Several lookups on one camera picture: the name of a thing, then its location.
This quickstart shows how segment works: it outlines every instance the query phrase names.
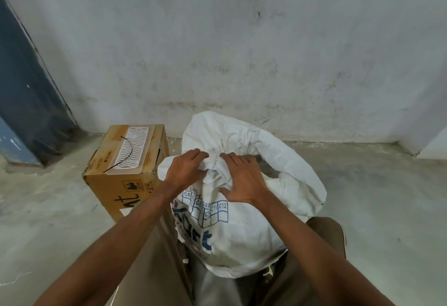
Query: cardboard box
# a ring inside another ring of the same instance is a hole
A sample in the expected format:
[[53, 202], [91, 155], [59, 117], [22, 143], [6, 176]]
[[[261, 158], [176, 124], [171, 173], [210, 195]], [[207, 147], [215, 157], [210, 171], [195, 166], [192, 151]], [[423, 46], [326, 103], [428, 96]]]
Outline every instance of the cardboard box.
[[157, 167], [167, 156], [164, 125], [112, 125], [83, 178], [118, 222], [159, 185]]

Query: black wire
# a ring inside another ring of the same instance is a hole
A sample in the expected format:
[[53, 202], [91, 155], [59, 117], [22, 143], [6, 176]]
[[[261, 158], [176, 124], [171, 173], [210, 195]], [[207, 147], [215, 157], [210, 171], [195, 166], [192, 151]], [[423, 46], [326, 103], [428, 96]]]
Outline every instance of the black wire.
[[126, 156], [125, 159], [122, 159], [119, 163], [117, 163], [117, 164], [113, 165], [112, 167], [106, 169], [103, 173], [106, 173], [108, 170], [111, 170], [111, 169], [114, 168], [115, 166], [118, 166], [120, 163], [125, 162], [125, 161], [132, 155], [132, 152], [134, 151], [134, 146], [132, 146], [132, 143], [131, 143], [130, 140], [127, 139], [126, 137], [124, 137], [124, 136], [121, 135], [121, 138], [123, 138], [124, 140], [127, 140], [127, 142], [129, 143], [129, 145], [131, 145], [131, 152], [129, 153], [128, 156]]

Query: khaki trousers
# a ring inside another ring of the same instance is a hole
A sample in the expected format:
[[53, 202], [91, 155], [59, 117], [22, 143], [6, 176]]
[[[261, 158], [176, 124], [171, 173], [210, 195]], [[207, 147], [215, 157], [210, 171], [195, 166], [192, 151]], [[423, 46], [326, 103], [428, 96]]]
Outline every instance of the khaki trousers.
[[[333, 249], [344, 255], [343, 229], [331, 218], [314, 217], [307, 224]], [[262, 273], [240, 279], [215, 279], [207, 288], [214, 297], [205, 296], [203, 289], [194, 290], [183, 263], [172, 214], [167, 211], [154, 227], [148, 241], [127, 272], [115, 294], [112, 306], [192, 306], [192, 305], [243, 305], [243, 306], [316, 306], [322, 305], [309, 281], [292, 254], [286, 253], [274, 265], [273, 278], [267, 280]], [[254, 281], [253, 287], [247, 281]], [[241, 287], [221, 291], [228, 283]], [[237, 298], [234, 294], [249, 293]]]

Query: floor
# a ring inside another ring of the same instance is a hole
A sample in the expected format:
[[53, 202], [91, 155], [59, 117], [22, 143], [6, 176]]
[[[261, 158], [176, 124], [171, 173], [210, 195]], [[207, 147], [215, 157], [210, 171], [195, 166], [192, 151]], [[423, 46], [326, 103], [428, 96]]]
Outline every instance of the floor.
[[[100, 140], [37, 173], [11, 172], [0, 160], [0, 305], [32, 304], [113, 225], [81, 177]], [[169, 143], [177, 154], [180, 139]], [[343, 225], [350, 262], [397, 305], [444, 305], [447, 162], [413, 159], [395, 145], [288, 145], [325, 184], [320, 215]]]

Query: blue metal door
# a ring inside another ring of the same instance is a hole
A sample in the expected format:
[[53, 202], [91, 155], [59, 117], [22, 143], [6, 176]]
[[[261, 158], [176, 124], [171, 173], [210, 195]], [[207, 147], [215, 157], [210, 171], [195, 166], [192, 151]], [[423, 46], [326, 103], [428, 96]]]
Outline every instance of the blue metal door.
[[10, 162], [45, 164], [79, 129], [5, 0], [0, 0], [0, 118], [0, 153]]

